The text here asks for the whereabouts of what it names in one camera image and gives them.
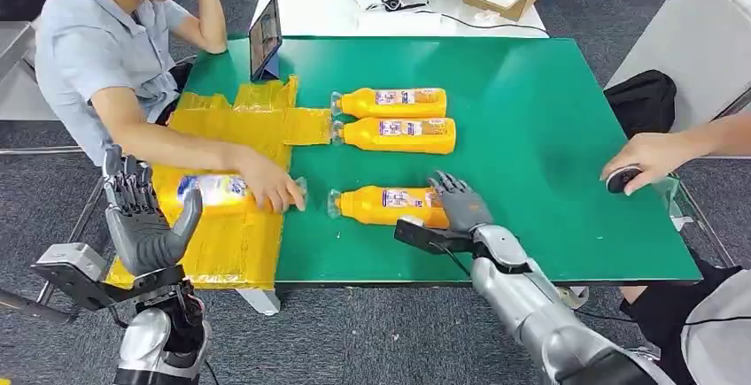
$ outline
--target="tablet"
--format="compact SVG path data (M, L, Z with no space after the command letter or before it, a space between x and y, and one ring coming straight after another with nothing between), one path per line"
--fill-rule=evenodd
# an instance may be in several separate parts
M256 22L248 30L251 41L251 81L263 78L271 58L282 45L282 24L277 0L268 2Z

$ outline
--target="silver robotic arm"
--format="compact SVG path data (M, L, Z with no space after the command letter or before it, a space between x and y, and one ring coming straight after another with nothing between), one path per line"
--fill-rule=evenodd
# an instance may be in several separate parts
M398 240L431 253L472 252L474 288L531 355L547 383L561 385L672 385L654 363L620 348L585 326L507 229L493 225L483 199L461 180L430 179L451 224L431 230L402 219Z
M102 283L105 261L83 243L52 245L32 265L41 276L92 311L108 308L126 328L115 385L198 384L212 330L203 302L177 264L187 250L203 205L198 189L185 198L174 227L159 209L151 169L107 149L103 165L107 226L118 256L135 276L132 289ZM135 301L136 316L119 320L114 305Z

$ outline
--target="hand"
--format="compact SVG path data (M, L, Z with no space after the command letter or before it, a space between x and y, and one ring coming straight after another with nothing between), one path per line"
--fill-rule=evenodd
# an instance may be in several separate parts
M253 193L259 209L263 209L268 198L274 212L286 212L290 202L300 211L305 210L305 198L297 183L280 166L257 151L242 147L241 154L235 157L235 166L243 176L245 184Z
M428 179L436 191L448 217L449 228L456 232L469 233L483 224L492 224L493 219L485 201L464 181L451 174L436 172L440 182Z
M185 251L203 212L201 193L185 197L182 213L170 228L151 185L151 168L139 173L135 158L122 160L120 146L105 152L102 166L107 226L122 264L134 276L175 266Z
M623 192L630 195L647 184L662 180L695 158L691 142L684 134L641 133L635 135L602 169L600 180L623 166L638 165L644 172L634 177Z

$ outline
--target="yellow tape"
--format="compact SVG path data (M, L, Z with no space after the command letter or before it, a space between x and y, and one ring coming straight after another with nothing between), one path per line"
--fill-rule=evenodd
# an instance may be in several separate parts
M203 137L253 147L286 170L289 145L329 142L328 109L295 108L298 81L290 77L264 84L244 84L233 106L221 96L186 93L170 119L170 128ZM170 166L154 166L154 188L170 224L182 207L175 204L177 186L187 174L208 173ZM259 211L221 215L205 209L181 263L198 289L273 289L283 216ZM124 288L133 283L116 259L107 282Z

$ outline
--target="green table mat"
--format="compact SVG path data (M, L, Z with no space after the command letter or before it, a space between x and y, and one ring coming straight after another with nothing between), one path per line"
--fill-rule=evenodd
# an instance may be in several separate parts
M300 107L328 107L332 91L362 87L443 88L457 143L446 156L294 148L290 174L307 178L310 204L286 215L277 281L465 281L449 257L395 241L393 227L326 213L330 189L422 187L436 169L480 192L552 281L701 277L655 191L614 196L599 181L626 139L572 40L289 37L279 56L283 80L300 79ZM249 57L247 39L200 57L187 90L233 101Z

